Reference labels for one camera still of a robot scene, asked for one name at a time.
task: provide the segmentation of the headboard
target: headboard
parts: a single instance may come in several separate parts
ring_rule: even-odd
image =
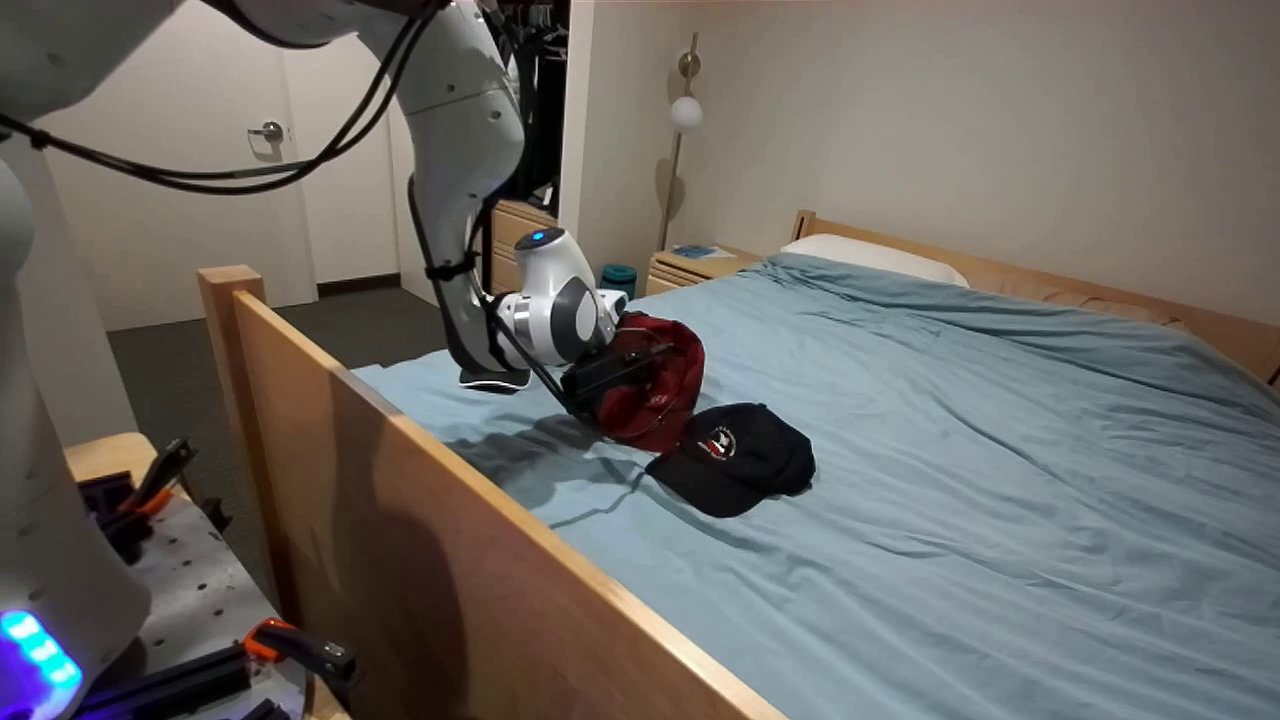
[[[1187,302],[1168,302],[1158,297],[1119,292],[1119,289],[1103,289],[1103,285],[1087,285],[1087,279],[1074,279],[1074,277],[1033,270],[1019,264],[982,260],[982,257],[931,247],[922,240],[871,232],[861,224],[841,224],[841,218],[827,218],[815,210],[802,210],[795,234],[822,234],[822,232],[857,234],[857,240],[871,240],[871,243],[890,243],[890,247],[945,260],[945,264],[961,269],[972,289],[992,292],[992,297],[1047,301],[1047,302],[1067,302],[1067,307],[1087,307],[1087,312],[1174,323],[1174,327],[1200,335],[1206,342],[1213,342],[1229,360],[1238,360],[1252,381],[1259,381],[1259,384],[1280,381],[1277,374],[1280,372],[1280,327],[1272,327],[1272,323],[1257,323],[1257,321],[1242,321],[1242,314],[1223,314],[1223,312],[1206,312],[1206,307],[1187,307]]]

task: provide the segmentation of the black baseball cap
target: black baseball cap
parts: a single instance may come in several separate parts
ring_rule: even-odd
[[[811,443],[773,417],[767,402],[726,402],[689,421],[679,449],[647,463],[707,516],[742,516],[763,494],[802,494],[811,489]]]

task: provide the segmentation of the mattress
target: mattress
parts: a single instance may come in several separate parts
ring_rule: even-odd
[[[358,374],[787,714],[1280,714],[1280,402],[1206,342],[810,257],[639,307],[811,493],[707,519],[535,384]]]

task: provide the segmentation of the pillow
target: pillow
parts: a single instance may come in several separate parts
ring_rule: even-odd
[[[913,257],[901,247],[885,247],[885,243],[870,243],[870,240],[851,240],[851,234],[802,234],[802,240],[784,243],[780,251],[822,257],[822,260],[837,260],[837,264],[861,264],[861,269],[878,269],[878,270],[915,277],[927,285],[970,289],[970,279],[953,264],[939,264],[931,257]]]

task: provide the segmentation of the wire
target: wire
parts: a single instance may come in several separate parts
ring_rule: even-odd
[[[18,133],[18,136],[28,136],[34,146],[60,146],[60,153],[68,153],[77,161],[137,174],[145,182],[162,182],[162,186],[178,186],[178,191],[206,191],[206,195],[255,195],[255,191],[271,191],[271,186],[283,186],[283,182],[298,182],[298,181],[311,174],[330,161],[353,153],[385,120],[385,110],[392,106],[392,96],[396,96],[396,86],[404,79],[404,66],[414,58],[414,48],[421,44],[427,22],[433,22],[433,10],[427,17],[409,17],[401,22],[396,40],[389,44],[389,52],[385,52],[368,91],[353,106],[353,115],[340,124],[340,133],[311,161],[298,161],[298,163],[187,173],[187,168],[158,168],[158,163],[124,161],[124,157],[112,157],[112,153],[52,136],[45,127],[22,124],[12,115],[0,115],[0,127]]]

